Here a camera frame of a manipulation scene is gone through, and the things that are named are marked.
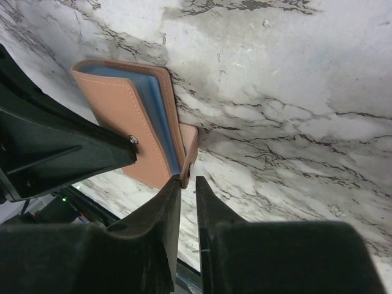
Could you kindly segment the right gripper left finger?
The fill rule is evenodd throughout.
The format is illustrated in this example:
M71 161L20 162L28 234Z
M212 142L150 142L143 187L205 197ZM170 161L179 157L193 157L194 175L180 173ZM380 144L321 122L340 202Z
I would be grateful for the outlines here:
M94 224L1 227L2 293L171 293L181 181L107 228Z

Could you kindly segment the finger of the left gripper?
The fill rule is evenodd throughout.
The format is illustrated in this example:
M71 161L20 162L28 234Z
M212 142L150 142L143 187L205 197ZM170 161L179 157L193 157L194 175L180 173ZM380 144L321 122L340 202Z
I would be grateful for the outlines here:
M132 165L136 145L45 94L1 47L1 201L56 192Z

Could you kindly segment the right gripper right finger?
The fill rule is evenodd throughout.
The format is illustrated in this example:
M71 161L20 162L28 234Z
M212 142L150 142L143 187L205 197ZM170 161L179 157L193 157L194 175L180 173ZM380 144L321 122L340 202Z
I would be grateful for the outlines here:
M196 179L204 293L385 293L348 223L248 222Z

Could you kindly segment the tan leather card holder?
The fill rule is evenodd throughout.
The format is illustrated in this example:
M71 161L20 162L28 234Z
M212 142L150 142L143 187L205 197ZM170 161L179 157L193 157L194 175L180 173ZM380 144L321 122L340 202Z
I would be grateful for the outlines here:
M136 146L137 160L123 172L159 189L179 175L186 188L198 154L198 129L179 121L169 71L111 59L86 59L70 71L99 125Z

